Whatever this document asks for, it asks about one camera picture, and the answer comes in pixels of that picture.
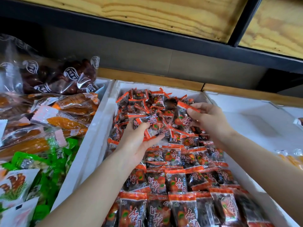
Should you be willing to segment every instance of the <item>hand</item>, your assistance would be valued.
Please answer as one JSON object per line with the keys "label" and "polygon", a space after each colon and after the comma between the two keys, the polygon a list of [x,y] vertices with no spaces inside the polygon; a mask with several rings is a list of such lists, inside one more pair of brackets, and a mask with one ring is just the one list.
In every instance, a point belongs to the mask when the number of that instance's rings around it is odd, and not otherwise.
{"label": "hand", "polygon": [[209,103],[193,103],[191,106],[201,111],[199,113],[190,108],[187,110],[188,115],[194,120],[191,125],[205,129],[219,148],[222,148],[223,140],[237,133],[227,122],[220,107]]}
{"label": "hand", "polygon": [[133,129],[133,122],[130,121],[124,130],[123,136],[115,151],[123,151],[125,155],[129,156],[129,166],[134,169],[143,159],[145,151],[152,145],[157,144],[164,134],[158,137],[143,142],[144,131],[150,126],[149,122],[141,123],[136,130]]}

